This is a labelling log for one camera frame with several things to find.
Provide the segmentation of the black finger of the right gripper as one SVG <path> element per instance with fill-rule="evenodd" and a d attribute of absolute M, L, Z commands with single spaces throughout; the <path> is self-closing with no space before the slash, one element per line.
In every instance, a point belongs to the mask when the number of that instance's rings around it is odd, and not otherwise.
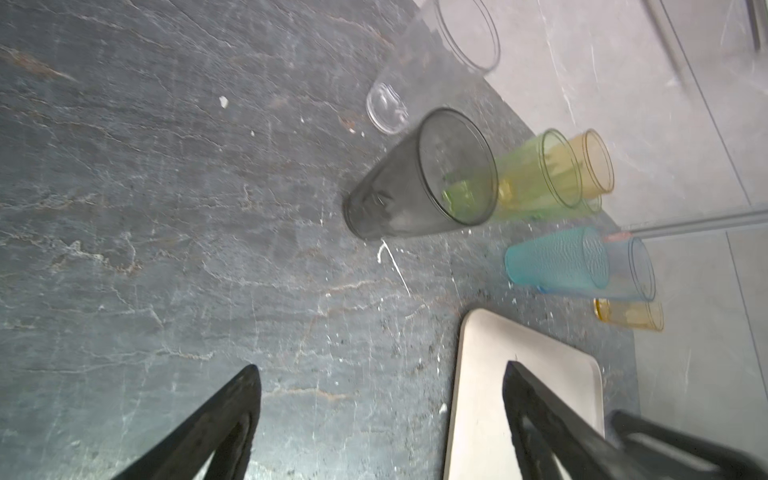
<path fill-rule="evenodd" d="M 754 457 L 623 410 L 609 416 L 621 450 L 659 479 L 765 479 Z"/>

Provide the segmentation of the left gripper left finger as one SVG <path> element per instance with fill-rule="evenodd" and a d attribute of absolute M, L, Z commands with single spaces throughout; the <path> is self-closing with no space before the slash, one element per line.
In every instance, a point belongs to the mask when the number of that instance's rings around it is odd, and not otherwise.
<path fill-rule="evenodd" d="M 242 479 L 261 410 L 261 380 L 249 364 L 118 479 Z"/>

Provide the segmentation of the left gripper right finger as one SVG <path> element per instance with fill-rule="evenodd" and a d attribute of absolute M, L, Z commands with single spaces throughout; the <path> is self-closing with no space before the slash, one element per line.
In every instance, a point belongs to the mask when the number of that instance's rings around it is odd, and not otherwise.
<path fill-rule="evenodd" d="M 524 479 L 650 479 L 522 363 L 506 365 L 502 397 Z"/>

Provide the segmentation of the beige plastic tray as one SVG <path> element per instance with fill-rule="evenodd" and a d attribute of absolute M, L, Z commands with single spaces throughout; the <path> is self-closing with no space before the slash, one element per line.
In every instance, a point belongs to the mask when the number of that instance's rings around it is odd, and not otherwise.
<path fill-rule="evenodd" d="M 519 479 L 502 397 L 510 361 L 521 362 L 600 435 L 603 386 L 596 359 L 485 309 L 463 319 L 445 479 Z"/>

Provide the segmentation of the tall green tumbler glass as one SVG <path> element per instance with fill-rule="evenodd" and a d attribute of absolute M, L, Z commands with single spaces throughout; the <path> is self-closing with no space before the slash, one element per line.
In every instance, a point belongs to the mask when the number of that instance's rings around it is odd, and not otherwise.
<path fill-rule="evenodd" d="M 491 222 L 548 220 L 583 199 L 575 151 L 556 129 L 547 129 L 496 160 L 497 203 Z"/>

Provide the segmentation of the dark grey tumbler glass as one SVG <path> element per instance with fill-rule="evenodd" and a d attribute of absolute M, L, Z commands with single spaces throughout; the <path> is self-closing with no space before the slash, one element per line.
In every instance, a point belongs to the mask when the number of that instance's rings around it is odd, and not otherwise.
<path fill-rule="evenodd" d="M 479 127 L 452 108 L 430 112 L 347 195 L 344 220 L 365 241 L 440 234 L 486 222 L 498 170 Z"/>

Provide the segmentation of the clear tumbler glass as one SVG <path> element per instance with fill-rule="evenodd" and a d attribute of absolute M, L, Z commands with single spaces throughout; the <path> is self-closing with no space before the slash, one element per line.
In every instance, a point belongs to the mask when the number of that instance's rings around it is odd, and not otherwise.
<path fill-rule="evenodd" d="M 395 135 L 481 81 L 499 64 L 501 44 L 483 1 L 425 1 L 373 82 L 366 111 Z"/>

